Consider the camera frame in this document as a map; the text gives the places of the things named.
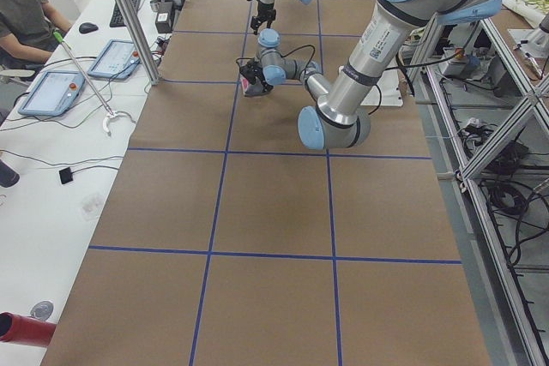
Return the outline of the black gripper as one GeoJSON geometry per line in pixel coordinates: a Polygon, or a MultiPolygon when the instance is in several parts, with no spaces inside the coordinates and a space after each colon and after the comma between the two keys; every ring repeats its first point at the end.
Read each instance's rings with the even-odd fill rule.
{"type": "Polygon", "coordinates": [[[252,83],[254,83],[255,80],[260,80],[261,82],[268,84],[263,76],[262,67],[256,62],[248,62],[240,66],[239,74],[240,78],[245,78],[252,83]]]}
{"type": "Polygon", "coordinates": [[[258,30],[263,23],[266,23],[266,28],[272,28],[272,25],[276,19],[276,10],[273,3],[257,4],[256,15],[251,18],[250,28],[255,35],[258,35],[258,30]]]}

